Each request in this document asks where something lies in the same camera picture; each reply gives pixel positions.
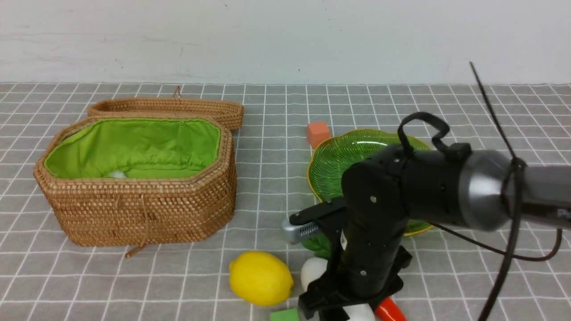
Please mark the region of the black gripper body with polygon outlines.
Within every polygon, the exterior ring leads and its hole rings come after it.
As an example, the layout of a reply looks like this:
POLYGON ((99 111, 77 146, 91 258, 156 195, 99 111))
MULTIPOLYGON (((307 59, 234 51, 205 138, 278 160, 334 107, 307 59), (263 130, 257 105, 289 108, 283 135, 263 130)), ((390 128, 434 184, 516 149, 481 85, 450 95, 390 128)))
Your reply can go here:
POLYGON ((379 303, 400 291, 404 285, 398 272, 407 268, 412 255, 403 247, 399 248, 394 264, 389 272, 383 290, 370 297, 358 297, 348 292, 343 286, 334 283, 327 268, 324 274, 308 285, 308 290, 298 296, 298 309, 306 319, 318 316, 321 321, 348 321, 349 317, 343 307, 367 304, 375 309, 379 303))

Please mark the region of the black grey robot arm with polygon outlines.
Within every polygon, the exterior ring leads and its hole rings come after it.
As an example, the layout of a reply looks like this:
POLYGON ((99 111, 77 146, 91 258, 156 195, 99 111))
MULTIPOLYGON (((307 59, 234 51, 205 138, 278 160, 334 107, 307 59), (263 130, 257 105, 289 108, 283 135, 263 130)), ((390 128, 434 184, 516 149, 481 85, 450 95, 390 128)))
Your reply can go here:
POLYGON ((377 305, 402 288, 410 260, 401 246, 408 221, 511 234, 496 282, 480 313, 489 317, 512 262, 522 221, 570 228, 570 167, 528 166, 492 150, 452 144, 444 151, 391 145, 351 165, 342 196, 291 215, 331 242, 326 272, 298 297, 306 318, 346 321, 344 307, 377 305))

